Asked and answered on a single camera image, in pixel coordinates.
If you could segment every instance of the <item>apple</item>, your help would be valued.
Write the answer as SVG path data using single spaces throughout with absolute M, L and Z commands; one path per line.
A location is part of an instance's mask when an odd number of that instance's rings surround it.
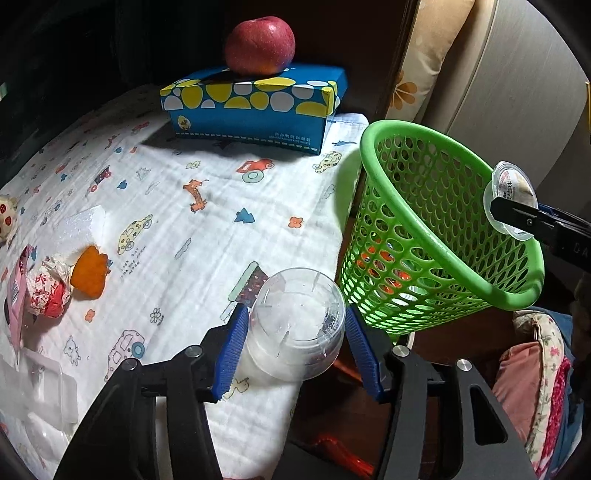
M 225 46 L 226 64 L 244 76 L 270 76 L 282 72 L 293 60 L 296 39 L 281 18 L 246 20 L 234 27 Z

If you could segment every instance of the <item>tissue box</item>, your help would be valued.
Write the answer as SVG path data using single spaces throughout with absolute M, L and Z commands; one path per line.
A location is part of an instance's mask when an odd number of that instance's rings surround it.
M 200 70 L 160 90 L 184 138 L 253 142 L 318 154 L 347 89 L 340 67 L 293 63 L 275 77 Z

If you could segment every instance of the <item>orange flower pattern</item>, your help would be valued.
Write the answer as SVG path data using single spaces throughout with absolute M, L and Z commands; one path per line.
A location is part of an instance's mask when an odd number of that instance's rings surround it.
M 85 320 L 86 320 L 88 323 L 91 323 L 91 322 L 92 322 L 92 320 L 95 318 L 95 313 L 96 313 L 96 312 L 95 312 L 94 310 L 92 310 L 92 309 L 88 310 L 88 312 L 86 312 L 86 315 L 85 315 L 84 319 L 85 319 Z
M 390 107 L 393 106 L 396 110 L 402 110 L 402 107 L 404 106 L 403 102 L 412 105 L 416 101 L 416 98 L 413 97 L 413 93 L 417 93 L 417 85 L 413 82 L 402 83 L 403 78 L 404 70 L 400 70 L 400 73 L 396 78 L 396 89 L 394 90 L 392 100 L 390 101 Z
M 301 227 L 301 223 L 304 221 L 303 218 L 298 218 L 298 217 L 291 217 L 290 218 L 290 223 L 289 223 L 289 228 L 300 228 Z

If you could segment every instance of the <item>green plastic basket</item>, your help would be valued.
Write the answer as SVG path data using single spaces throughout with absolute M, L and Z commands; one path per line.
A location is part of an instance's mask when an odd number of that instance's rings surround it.
M 540 244 L 488 222 L 486 163 L 443 134 L 395 120 L 370 125 L 360 149 L 367 180 L 340 286 L 370 325 L 400 335 L 536 301 Z

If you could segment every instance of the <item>beige pillow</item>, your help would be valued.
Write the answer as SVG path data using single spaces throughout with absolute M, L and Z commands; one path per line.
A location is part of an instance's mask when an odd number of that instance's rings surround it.
M 386 118 L 415 118 L 474 1 L 421 0 Z

